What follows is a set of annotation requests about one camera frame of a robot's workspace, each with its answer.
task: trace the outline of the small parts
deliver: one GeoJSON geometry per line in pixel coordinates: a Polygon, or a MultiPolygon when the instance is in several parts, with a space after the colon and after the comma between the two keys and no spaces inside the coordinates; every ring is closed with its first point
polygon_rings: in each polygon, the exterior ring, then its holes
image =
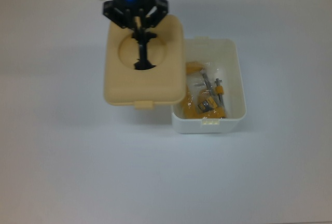
{"type": "Polygon", "coordinates": [[[211,84],[205,66],[199,62],[188,62],[186,66],[187,75],[203,77],[204,83],[194,83],[198,91],[191,93],[187,86],[187,95],[181,102],[184,115],[187,119],[218,119],[226,118],[225,104],[223,99],[224,89],[218,78],[215,80],[216,87],[211,84]]]}
{"type": "Polygon", "coordinates": [[[216,87],[216,93],[218,95],[218,98],[220,100],[220,103],[222,105],[223,108],[225,108],[225,104],[224,104],[224,98],[223,98],[223,95],[224,95],[224,88],[223,86],[220,85],[220,83],[222,83],[222,80],[219,80],[219,78],[216,79],[215,81],[217,87],[216,87]]]}

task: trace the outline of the beige lid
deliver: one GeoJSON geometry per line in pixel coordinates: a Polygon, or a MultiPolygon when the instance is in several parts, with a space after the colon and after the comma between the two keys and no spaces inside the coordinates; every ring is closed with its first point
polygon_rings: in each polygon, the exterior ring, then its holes
{"type": "Polygon", "coordinates": [[[105,100],[116,106],[134,105],[151,109],[154,105],[179,103],[186,93],[186,69],[182,25],[167,15],[151,29],[157,38],[147,45],[148,59],[156,67],[139,71],[134,63],[139,46],[131,31],[110,24],[105,65],[105,100]]]}

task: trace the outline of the white plastic container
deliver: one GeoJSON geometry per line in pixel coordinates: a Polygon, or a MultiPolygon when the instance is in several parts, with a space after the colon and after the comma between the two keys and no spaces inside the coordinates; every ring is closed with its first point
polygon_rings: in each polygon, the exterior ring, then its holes
{"type": "Polygon", "coordinates": [[[226,133],[245,117],[246,106],[235,43],[229,39],[185,40],[187,61],[213,62],[214,78],[223,81],[226,119],[185,119],[179,104],[172,106],[172,124],[178,133],[226,133]]]}

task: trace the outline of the table surface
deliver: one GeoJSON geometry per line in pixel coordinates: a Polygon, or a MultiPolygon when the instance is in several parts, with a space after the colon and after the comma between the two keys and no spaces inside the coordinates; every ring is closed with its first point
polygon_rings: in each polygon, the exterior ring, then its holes
{"type": "Polygon", "coordinates": [[[169,0],[187,38],[237,44],[224,135],[104,102],[101,2],[1,1],[1,223],[332,221],[330,0],[169,0]]]}

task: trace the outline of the plastic lid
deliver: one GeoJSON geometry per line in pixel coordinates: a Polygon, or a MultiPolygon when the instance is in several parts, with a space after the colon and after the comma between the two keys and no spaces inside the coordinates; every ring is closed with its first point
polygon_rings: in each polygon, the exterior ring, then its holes
{"type": "Polygon", "coordinates": [[[157,38],[148,43],[148,59],[156,67],[138,71],[134,63],[139,47],[131,31],[111,23],[109,27],[104,97],[111,105],[134,105],[152,109],[155,105],[179,103],[186,93],[186,69],[182,25],[166,16],[151,29],[157,38]]]}

